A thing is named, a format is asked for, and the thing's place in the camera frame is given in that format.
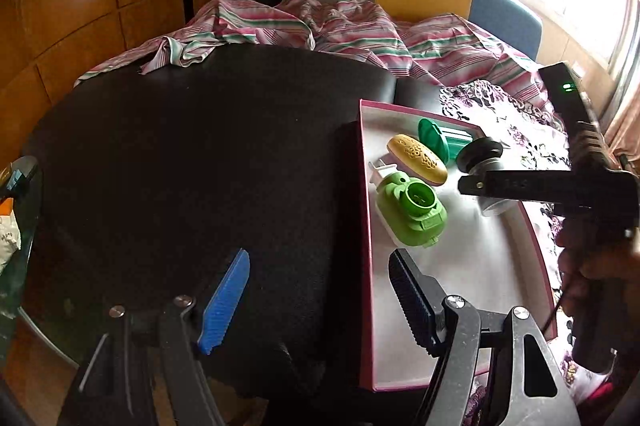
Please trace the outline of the person right hand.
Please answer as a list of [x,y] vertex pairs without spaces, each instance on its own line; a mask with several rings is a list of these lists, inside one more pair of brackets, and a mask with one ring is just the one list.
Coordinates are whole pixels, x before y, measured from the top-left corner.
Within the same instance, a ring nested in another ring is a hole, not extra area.
[[565,218],[556,235],[562,247],[558,260],[562,276],[563,313],[574,317],[585,306],[590,283],[620,280],[624,284],[624,302],[629,320],[639,325],[639,229],[632,238],[599,246],[587,252],[586,227],[577,218]]

